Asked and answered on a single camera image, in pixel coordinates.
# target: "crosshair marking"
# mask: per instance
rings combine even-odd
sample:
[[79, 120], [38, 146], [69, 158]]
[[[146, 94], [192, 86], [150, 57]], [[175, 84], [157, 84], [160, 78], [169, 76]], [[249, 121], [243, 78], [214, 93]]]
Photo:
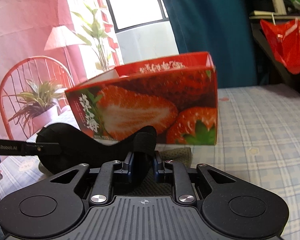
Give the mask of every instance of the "crosshair marking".
[[143, 205], [145, 205], [145, 204], [148, 204], [148, 203], [151, 202], [151, 201], [146, 200], [146, 199], [143, 199], [143, 200], [141, 200], [141, 201], [139, 201], [139, 202], [141, 202]]

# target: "green strawberry leaf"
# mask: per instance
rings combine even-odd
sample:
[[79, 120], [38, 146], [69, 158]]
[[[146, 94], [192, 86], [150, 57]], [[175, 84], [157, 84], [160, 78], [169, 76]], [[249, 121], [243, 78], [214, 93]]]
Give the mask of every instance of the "green strawberry leaf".
[[88, 91], [88, 97], [91, 100], [91, 102], [93, 103], [94, 95], [90, 91]]
[[183, 138], [186, 140], [186, 142], [188, 144], [192, 144], [192, 145], [197, 145], [197, 144], [201, 144], [200, 141], [197, 140], [196, 137], [194, 137], [193, 135], [191, 134], [184, 134], [183, 135]]
[[103, 97], [103, 95], [97, 95], [97, 96], [94, 98], [93, 103], [95, 104], [95, 103], [98, 102], [102, 97]]
[[211, 70], [206, 70], [206, 74], [207, 74], [208, 78], [211, 80]]
[[195, 124], [195, 136], [200, 144], [214, 145], [216, 140], [216, 127], [213, 126], [209, 131], [207, 127], [197, 120]]

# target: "round pad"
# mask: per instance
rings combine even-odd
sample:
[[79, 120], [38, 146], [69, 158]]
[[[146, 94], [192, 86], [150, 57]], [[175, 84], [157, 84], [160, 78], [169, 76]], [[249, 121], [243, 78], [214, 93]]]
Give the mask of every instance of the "round pad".
[[0, 201], [1, 228], [22, 239], [51, 238], [69, 230], [84, 215], [81, 198], [69, 187], [42, 180], [7, 195]]
[[230, 201], [231, 211], [239, 216], [253, 218], [262, 215], [266, 211], [266, 204], [251, 196], [240, 196]]
[[20, 211], [28, 217], [43, 217], [52, 213], [57, 207], [57, 202], [47, 196], [33, 196], [20, 203]]

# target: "ridged grip surface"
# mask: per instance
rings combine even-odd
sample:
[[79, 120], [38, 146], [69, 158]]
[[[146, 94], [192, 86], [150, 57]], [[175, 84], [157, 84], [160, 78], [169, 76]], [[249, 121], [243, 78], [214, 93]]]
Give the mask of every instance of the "ridged grip surface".
[[[15, 240], [9, 236], [6, 240]], [[171, 197], [121, 197], [93, 207], [71, 232], [56, 240], [229, 240], [211, 230], [193, 207]]]

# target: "chair back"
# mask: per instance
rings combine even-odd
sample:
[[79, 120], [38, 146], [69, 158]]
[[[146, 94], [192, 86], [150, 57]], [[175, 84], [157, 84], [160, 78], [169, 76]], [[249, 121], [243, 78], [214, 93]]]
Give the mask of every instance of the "chair back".
[[[30, 57], [14, 65], [0, 84], [0, 114], [10, 140], [27, 140], [37, 132], [33, 121], [27, 120], [26, 116], [19, 120], [17, 117], [11, 120], [24, 106], [16, 95], [24, 91], [31, 92], [26, 80], [31, 80], [36, 85], [54, 81], [56, 84], [61, 84], [63, 88], [74, 86], [67, 68], [53, 58]], [[66, 105], [68, 105], [66, 99], [58, 100], [58, 112]]]

